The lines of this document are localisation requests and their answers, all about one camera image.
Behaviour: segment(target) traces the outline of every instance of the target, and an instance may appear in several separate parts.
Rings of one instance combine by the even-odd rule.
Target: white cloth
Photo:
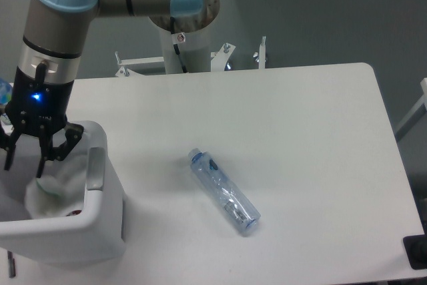
[[[87,156],[74,156],[58,172],[34,178],[25,193],[24,206],[33,219],[64,217],[83,210]]]

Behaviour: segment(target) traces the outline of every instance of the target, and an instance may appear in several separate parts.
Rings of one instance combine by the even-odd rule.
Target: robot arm
[[[83,135],[67,121],[66,110],[87,30],[97,16],[186,17],[202,12],[203,0],[31,0],[11,101],[5,108],[14,130],[0,126],[0,148],[9,170],[22,134],[39,138],[41,159],[64,160]],[[65,129],[66,142],[53,147],[53,134]]]

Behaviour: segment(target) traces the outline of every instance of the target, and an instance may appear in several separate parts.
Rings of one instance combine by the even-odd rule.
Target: white table
[[[330,65],[75,82],[69,119],[107,132],[129,196],[127,252],[94,264],[17,257],[2,284],[343,284],[427,276],[422,227],[371,67]],[[260,211],[244,238],[191,175],[209,151]]]

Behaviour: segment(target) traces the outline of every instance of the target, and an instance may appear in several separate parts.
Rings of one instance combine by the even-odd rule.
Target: metal bracket
[[[235,48],[235,45],[225,43],[217,53],[212,52],[211,71],[224,71]],[[115,74],[116,77],[142,76],[142,74],[131,70],[130,67],[134,69],[155,69],[165,67],[165,61],[163,57],[121,60],[118,51],[116,51],[115,58],[119,68]]]
[[[394,137],[399,142],[427,113],[427,78],[421,82],[424,95],[412,106],[396,127]]]

